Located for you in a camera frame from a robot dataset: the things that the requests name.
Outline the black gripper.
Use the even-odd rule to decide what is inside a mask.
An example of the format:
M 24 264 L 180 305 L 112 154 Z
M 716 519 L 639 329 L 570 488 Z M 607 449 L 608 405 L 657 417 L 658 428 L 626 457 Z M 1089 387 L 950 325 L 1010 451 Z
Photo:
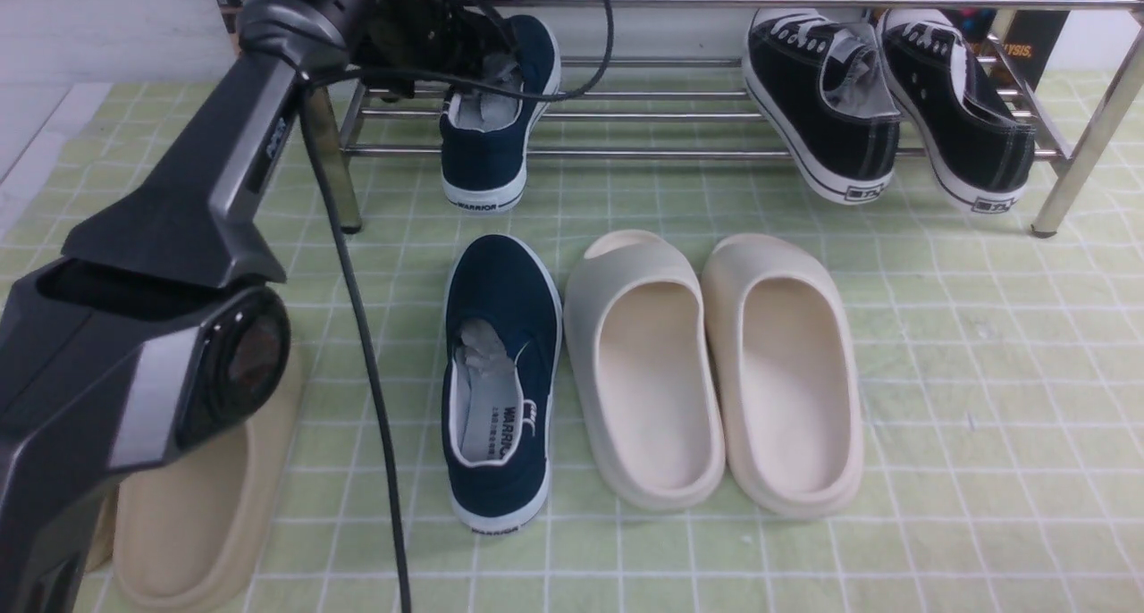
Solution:
M 487 0 L 381 0 L 353 64 L 478 79 L 517 54 L 511 24 Z

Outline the beige slipper near arm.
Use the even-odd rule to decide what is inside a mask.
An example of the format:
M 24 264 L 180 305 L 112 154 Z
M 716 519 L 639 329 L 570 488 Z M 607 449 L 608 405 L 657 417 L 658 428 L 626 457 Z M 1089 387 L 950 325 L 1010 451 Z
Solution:
M 251 584 L 304 390 L 302 356 L 243 425 L 119 487 L 112 564 L 140 612 L 210 612 Z

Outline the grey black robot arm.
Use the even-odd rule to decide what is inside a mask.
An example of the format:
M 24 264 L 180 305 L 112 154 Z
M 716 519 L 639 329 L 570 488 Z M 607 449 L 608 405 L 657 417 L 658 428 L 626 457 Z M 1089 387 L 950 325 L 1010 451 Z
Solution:
M 477 79 L 513 32 L 485 0 L 248 0 L 240 56 L 132 193 L 3 304 L 3 612 L 69 612 L 126 475 L 216 441 L 283 379 L 283 264 L 255 226 L 324 77 Z

